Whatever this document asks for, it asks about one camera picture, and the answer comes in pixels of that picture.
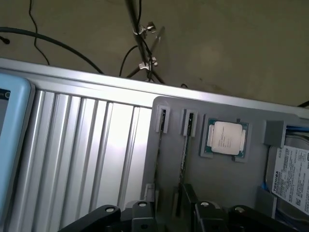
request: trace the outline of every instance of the hard drive label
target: hard drive label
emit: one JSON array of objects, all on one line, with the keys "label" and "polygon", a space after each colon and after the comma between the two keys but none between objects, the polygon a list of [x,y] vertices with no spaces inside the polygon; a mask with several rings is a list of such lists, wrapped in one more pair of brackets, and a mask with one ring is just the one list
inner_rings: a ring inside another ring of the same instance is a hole
[{"label": "hard drive label", "polygon": [[309,151],[277,149],[272,193],[309,215]]}]

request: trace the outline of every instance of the ribbed aluminum panel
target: ribbed aluminum panel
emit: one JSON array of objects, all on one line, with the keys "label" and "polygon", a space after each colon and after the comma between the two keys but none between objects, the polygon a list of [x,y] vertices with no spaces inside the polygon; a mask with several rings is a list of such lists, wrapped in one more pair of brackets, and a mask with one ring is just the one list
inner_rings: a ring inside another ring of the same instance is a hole
[{"label": "ribbed aluminum panel", "polygon": [[141,191],[151,109],[39,90],[10,232],[56,232]]}]

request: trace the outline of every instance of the cpu processor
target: cpu processor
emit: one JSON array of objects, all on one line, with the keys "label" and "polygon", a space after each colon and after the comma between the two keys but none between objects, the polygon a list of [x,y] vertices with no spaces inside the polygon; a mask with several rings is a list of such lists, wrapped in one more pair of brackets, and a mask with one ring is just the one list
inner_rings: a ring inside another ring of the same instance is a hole
[{"label": "cpu processor", "polygon": [[244,157],[248,123],[208,120],[205,153]]}]

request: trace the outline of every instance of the light blue object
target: light blue object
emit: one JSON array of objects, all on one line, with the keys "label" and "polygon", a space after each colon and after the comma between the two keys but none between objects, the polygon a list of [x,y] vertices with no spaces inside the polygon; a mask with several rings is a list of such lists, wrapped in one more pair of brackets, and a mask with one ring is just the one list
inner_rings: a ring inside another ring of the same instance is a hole
[{"label": "light blue object", "polygon": [[1,73],[0,88],[11,92],[0,131],[0,220],[3,221],[12,195],[25,132],[24,120],[28,103],[32,105],[34,88],[26,79]]}]

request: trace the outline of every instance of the concrete floor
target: concrete floor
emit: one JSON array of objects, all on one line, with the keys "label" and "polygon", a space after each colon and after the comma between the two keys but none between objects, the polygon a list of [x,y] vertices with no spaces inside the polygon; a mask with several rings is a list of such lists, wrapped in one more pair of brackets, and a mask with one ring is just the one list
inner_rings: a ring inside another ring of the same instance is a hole
[{"label": "concrete floor", "polygon": [[[1,1],[0,25],[34,30],[28,4]],[[309,1],[143,0],[142,6],[142,24],[166,27],[155,56],[168,85],[186,83],[192,89],[289,105],[309,100]],[[123,56],[135,45],[124,0],[35,0],[33,15],[39,33],[77,49],[108,75],[118,75]],[[11,44],[0,43],[1,57],[45,63],[33,38],[2,35]],[[95,72],[62,48],[38,44],[53,66]],[[124,75],[139,62],[135,50]]]}]

